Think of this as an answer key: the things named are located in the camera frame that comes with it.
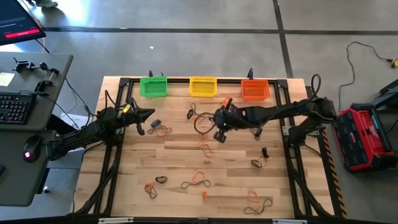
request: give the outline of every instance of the computer mouse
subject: computer mouse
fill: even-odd
[[[26,162],[35,162],[40,156],[40,150],[43,137],[37,134],[29,137],[24,146],[24,160]]]

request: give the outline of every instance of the wooden tabletop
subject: wooden tabletop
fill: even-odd
[[[96,111],[104,108],[104,91],[108,90],[116,99],[120,77],[104,77]],[[288,79],[292,101],[307,98],[302,79]],[[245,102],[241,98],[241,86],[218,84],[214,98],[194,98],[187,83],[169,83],[166,97],[144,98],[139,94],[139,83],[134,84],[132,96],[141,108],[155,108],[156,112],[143,124],[145,136],[138,135],[136,125],[126,129],[121,164],[113,201],[112,216],[124,217],[213,217],[213,218],[293,218],[293,206],[287,177],[286,161],[278,121],[270,121],[263,127],[259,141],[250,130],[230,131],[224,144],[216,142],[213,134],[216,128],[205,135],[211,148],[211,157],[206,157],[199,148],[201,135],[193,128],[193,120],[187,119],[191,103],[196,103],[197,112],[214,113],[226,97],[232,97],[238,106],[276,106],[275,93],[264,101]],[[172,128],[165,137],[148,134],[151,122],[160,119],[162,124]],[[298,116],[296,123],[305,118]],[[201,130],[211,126],[210,121],[200,124]],[[317,140],[308,137],[309,146],[318,149]],[[263,168],[255,168],[252,159],[261,156],[261,149],[268,148],[270,158]],[[104,146],[87,152],[81,167],[75,192],[75,205],[79,209],[97,187],[104,157]],[[302,159],[308,188],[326,211],[333,213],[330,193],[326,182],[322,159],[301,147]],[[205,173],[211,187],[204,185],[180,187],[182,182],[191,181],[198,170]],[[158,193],[150,199],[144,192],[145,184],[158,176],[168,177],[164,184],[155,182]],[[207,191],[208,200],[202,196]],[[248,191],[254,190],[259,203],[248,200]],[[298,188],[300,208],[304,210],[301,191]],[[260,215],[246,215],[247,206],[258,208],[270,198],[271,207]]]

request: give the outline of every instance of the concrete floor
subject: concrete floor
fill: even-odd
[[[29,6],[45,27],[278,29],[272,0],[58,0],[58,9]],[[286,30],[398,30],[395,0],[279,0]],[[294,78],[307,85],[314,73],[322,76],[319,96],[338,105],[338,86],[352,79],[346,46],[352,41],[373,45],[382,57],[398,57],[395,35],[286,35]],[[72,86],[94,110],[105,75],[215,75],[285,78],[279,34],[198,34],[148,32],[48,32],[53,53],[73,54],[68,74]],[[2,51],[41,52],[35,41],[0,47]],[[350,47],[356,71],[354,85],[343,88],[341,107],[367,102],[396,79],[398,70],[379,60],[371,50]],[[90,82],[82,82],[81,77]],[[75,99],[67,86],[58,103],[68,110]],[[79,103],[72,112],[86,115]],[[383,118],[389,129],[394,117]],[[333,135],[327,129],[349,218],[398,223],[398,175],[352,175],[342,167]],[[52,164],[47,185],[51,194],[38,195],[27,208],[0,207],[0,220],[62,215],[69,212],[80,163],[71,155]]]

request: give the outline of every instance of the desk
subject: desk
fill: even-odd
[[[104,77],[96,110],[104,108],[105,90],[113,99],[118,92],[120,77]],[[304,81],[289,79],[289,93],[292,101],[307,98]],[[201,136],[195,132],[192,120],[187,120],[190,103],[195,102],[197,112],[211,112],[220,107],[226,97],[232,97],[238,106],[275,106],[275,93],[263,102],[244,102],[241,99],[240,84],[218,84],[214,98],[193,98],[188,93],[188,83],[169,83],[167,97],[144,98],[139,96],[139,83],[135,83],[132,95],[141,108],[155,108],[156,112],[143,124],[145,136],[138,135],[136,126],[126,128],[121,155],[119,175],[113,200],[113,217],[214,217],[214,218],[293,218],[292,199],[287,177],[286,161],[278,121],[270,121],[262,132],[260,141],[255,141],[249,130],[230,131],[224,144],[213,139],[216,129],[206,135],[206,142],[213,150],[207,158],[198,149]],[[173,129],[172,133],[160,138],[147,130],[151,122],[162,120],[162,124]],[[296,123],[304,117],[295,118]],[[309,138],[309,146],[318,149],[317,140]],[[270,159],[265,168],[254,168],[252,159],[261,155],[266,146]],[[78,210],[97,187],[103,163],[105,147],[87,152],[84,158],[75,192]],[[322,159],[312,151],[301,148],[307,185],[324,208],[333,213],[328,184]],[[211,187],[188,187],[180,184],[191,181],[196,171],[202,170]],[[144,192],[147,182],[155,177],[167,176],[165,184],[155,183],[157,198],[151,200]],[[208,201],[202,198],[202,190],[208,192]],[[256,204],[247,200],[248,190],[254,189],[260,200],[271,198],[273,206],[261,215],[245,215],[246,206]],[[303,200],[300,190],[300,208]],[[107,196],[103,197],[103,206]]]
[[[72,55],[0,52],[0,72],[15,73],[10,85],[0,86],[0,91],[34,91],[39,81],[48,80],[50,77],[49,73],[40,69],[33,72],[23,71],[21,74],[12,71],[15,68],[13,57],[17,60],[30,60],[35,65],[45,62],[49,68],[60,71],[52,80],[54,85],[45,89],[48,97],[56,101],[72,62]],[[39,184],[45,181],[47,160],[44,147],[41,149],[40,157],[33,163],[25,162],[22,151],[27,138],[37,132],[45,139],[54,137],[53,131],[41,132],[46,127],[49,129],[47,123],[53,117],[53,107],[53,102],[38,96],[27,125],[0,125],[0,164],[6,166],[6,171],[0,176],[0,206],[30,205]]]

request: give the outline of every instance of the monitor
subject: monitor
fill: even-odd
[[[0,0],[0,45],[42,37],[43,30],[17,0]]]

